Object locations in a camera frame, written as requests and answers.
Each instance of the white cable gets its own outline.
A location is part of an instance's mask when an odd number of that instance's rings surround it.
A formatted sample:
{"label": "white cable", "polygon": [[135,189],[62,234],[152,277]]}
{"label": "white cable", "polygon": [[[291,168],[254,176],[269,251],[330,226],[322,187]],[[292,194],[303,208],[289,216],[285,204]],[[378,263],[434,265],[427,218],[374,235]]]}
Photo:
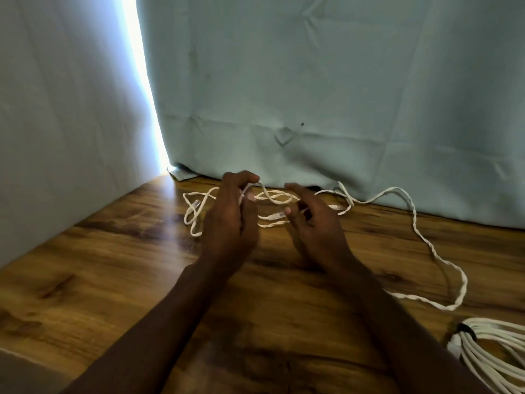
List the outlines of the white cable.
{"label": "white cable", "polygon": [[494,340],[514,358],[520,367],[507,364],[485,351],[469,332],[460,331],[452,336],[447,349],[456,358],[463,358],[465,365],[493,392],[501,394],[525,393],[525,326],[488,318],[469,318],[463,321],[472,329],[477,339]]}
{"label": "white cable", "polygon": [[[246,187],[244,188],[244,191],[242,191],[242,193],[240,194],[239,201],[242,200],[242,198],[244,196],[244,193],[252,185],[253,184],[246,185]],[[288,193],[288,192],[285,192],[285,191],[280,191],[280,190],[268,191],[265,188],[265,186],[262,185],[260,182],[259,182],[259,185],[262,188],[262,192],[260,192],[259,194],[255,195],[255,199],[257,199],[257,200],[269,199],[274,204],[287,204],[287,203],[291,203],[293,201],[298,201],[299,200],[299,198],[297,196],[295,196],[295,195],[293,195],[291,193]],[[408,201],[408,203],[410,205],[410,208],[412,210],[412,229],[414,230],[414,232],[416,232],[416,235],[419,236],[421,238],[421,240],[427,244],[427,246],[430,248],[430,251],[432,252],[432,255],[436,259],[438,259],[442,263],[444,263],[446,265],[449,265],[450,267],[456,269],[461,274],[462,286],[461,286],[461,288],[459,290],[459,294],[458,294],[456,300],[454,301],[454,303],[450,304],[448,306],[444,306],[444,305],[442,305],[440,303],[433,302],[433,301],[431,301],[431,300],[429,300],[429,299],[427,299],[425,297],[421,297],[421,296],[406,295],[406,294],[403,294],[403,293],[391,293],[391,292],[388,292],[388,293],[390,293],[392,296],[394,296],[396,298],[407,298],[407,299],[410,299],[410,300],[420,300],[420,301],[422,301],[424,303],[429,303],[430,305],[432,305],[432,306],[434,306],[434,307],[436,307],[436,308],[438,308],[440,310],[443,310],[443,311],[454,311],[456,308],[458,308],[462,304],[463,298],[467,294],[467,284],[468,284],[467,275],[456,264],[451,263],[450,261],[441,258],[437,254],[436,249],[434,248],[434,245],[431,244],[431,242],[428,239],[424,238],[423,235],[421,234],[421,232],[419,232],[419,230],[417,229],[417,225],[416,225],[416,220],[417,220],[416,207],[414,206],[414,202],[412,201],[412,198],[410,197],[410,195],[404,189],[401,189],[401,188],[396,187],[396,186],[392,186],[392,187],[387,188],[384,191],[378,193],[373,198],[363,202],[363,201],[359,201],[359,200],[351,197],[350,194],[348,193],[348,191],[346,190],[345,186],[341,182],[338,181],[338,185],[339,185],[339,188],[341,189],[341,192],[339,192],[339,191],[330,191],[330,190],[321,190],[321,191],[318,191],[318,192],[315,193],[315,195],[318,195],[320,193],[325,193],[326,192],[326,193],[331,193],[333,195],[341,196],[341,197],[345,198],[346,201],[348,202],[348,207],[347,208],[343,208],[343,207],[341,207],[339,205],[332,205],[332,204],[329,205],[334,210],[341,210],[340,212],[338,212],[338,215],[343,215],[344,213],[349,211],[352,208],[352,206],[354,205],[354,203],[358,203],[358,204],[372,203],[374,200],[377,200],[378,198],[380,198],[380,197],[382,197],[382,196],[384,196],[384,195],[386,195],[388,193],[396,193],[399,196],[403,195],[404,198]],[[208,198],[215,199],[215,197],[212,196],[210,193],[213,192],[215,189],[218,189],[218,188],[219,188],[218,186],[215,186],[214,188],[211,188],[208,192],[190,192],[190,193],[183,193],[182,194],[182,197],[184,198],[184,200],[188,204],[188,209],[186,210],[186,214],[184,215],[184,224],[186,224],[186,225],[190,225],[191,224],[191,228],[190,228],[189,232],[192,234],[192,236],[195,236],[195,237],[201,236],[202,232],[194,232],[195,226],[197,225],[197,218],[199,217],[201,211],[203,210],[204,204],[206,203],[207,199]],[[189,199],[186,197],[187,195],[188,196],[203,195],[204,198],[202,199],[202,202],[199,205],[199,201],[194,201],[193,203],[190,202]],[[277,199],[280,196],[286,196],[287,198],[285,200],[281,201],[281,200]],[[263,220],[266,220],[266,221],[275,221],[275,222],[272,222],[270,224],[259,224],[259,226],[261,228],[270,228],[270,227],[273,227],[273,226],[276,226],[276,225],[286,224],[286,223],[288,223],[288,220],[283,219],[285,217],[286,217],[286,215],[283,212],[274,213],[274,214],[269,215],[269,216],[259,216],[260,219],[263,219]]]}

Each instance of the wooden surface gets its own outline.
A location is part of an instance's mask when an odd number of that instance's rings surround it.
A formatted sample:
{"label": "wooden surface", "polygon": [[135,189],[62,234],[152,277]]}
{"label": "wooden surface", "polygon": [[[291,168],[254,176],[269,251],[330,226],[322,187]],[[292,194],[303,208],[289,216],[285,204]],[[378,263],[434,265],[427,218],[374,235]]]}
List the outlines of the wooden surface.
{"label": "wooden surface", "polygon": [[[2,269],[0,349],[79,375],[196,259],[199,239],[183,224],[182,193],[210,183],[162,175]],[[407,212],[357,206],[341,221],[352,250],[385,288],[454,300],[458,273],[432,261]],[[523,231],[423,215],[418,227],[469,278],[456,312],[402,302],[438,340],[470,316],[525,324]],[[385,394],[397,387],[354,306],[277,227],[261,229],[258,249],[206,314],[165,392]]]}

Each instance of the light blue curtain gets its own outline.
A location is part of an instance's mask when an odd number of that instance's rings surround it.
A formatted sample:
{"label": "light blue curtain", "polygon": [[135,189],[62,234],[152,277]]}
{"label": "light blue curtain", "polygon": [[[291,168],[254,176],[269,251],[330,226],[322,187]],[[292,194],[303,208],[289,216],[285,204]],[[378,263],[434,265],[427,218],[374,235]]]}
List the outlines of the light blue curtain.
{"label": "light blue curtain", "polygon": [[525,0],[138,6],[172,164],[525,226]]}

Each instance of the right hand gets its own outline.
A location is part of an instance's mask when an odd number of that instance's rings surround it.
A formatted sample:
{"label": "right hand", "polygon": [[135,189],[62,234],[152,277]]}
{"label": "right hand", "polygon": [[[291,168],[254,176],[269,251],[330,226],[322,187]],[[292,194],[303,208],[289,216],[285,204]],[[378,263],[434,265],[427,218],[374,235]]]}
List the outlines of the right hand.
{"label": "right hand", "polygon": [[307,255],[325,270],[352,259],[352,252],[335,210],[301,185],[286,184],[285,188],[298,194],[312,214],[312,218],[306,221],[297,203],[285,209],[285,214],[297,231]]}

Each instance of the finger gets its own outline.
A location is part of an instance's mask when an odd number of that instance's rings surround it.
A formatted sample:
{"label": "finger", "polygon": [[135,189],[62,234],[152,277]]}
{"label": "finger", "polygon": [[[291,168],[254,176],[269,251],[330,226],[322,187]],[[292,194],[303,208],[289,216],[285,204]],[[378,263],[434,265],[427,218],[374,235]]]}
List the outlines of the finger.
{"label": "finger", "polygon": [[285,188],[297,193],[313,213],[328,207],[326,203],[315,196],[312,191],[297,183],[285,184]]}
{"label": "finger", "polygon": [[285,214],[290,224],[292,224],[298,232],[301,232],[306,227],[305,216],[299,211],[297,203],[292,203],[286,207]]}
{"label": "finger", "polygon": [[239,189],[244,189],[244,187],[248,183],[255,184],[259,182],[259,179],[260,177],[258,175],[246,170],[236,174],[225,173],[223,175],[223,180],[220,185],[217,201],[219,201],[219,198],[222,198],[223,200],[228,202],[231,202],[233,200],[239,202]]}
{"label": "finger", "polygon": [[255,197],[251,190],[246,191],[245,195],[240,204],[240,214],[243,222],[242,236],[251,243],[257,243],[259,239],[257,204],[255,203]]}

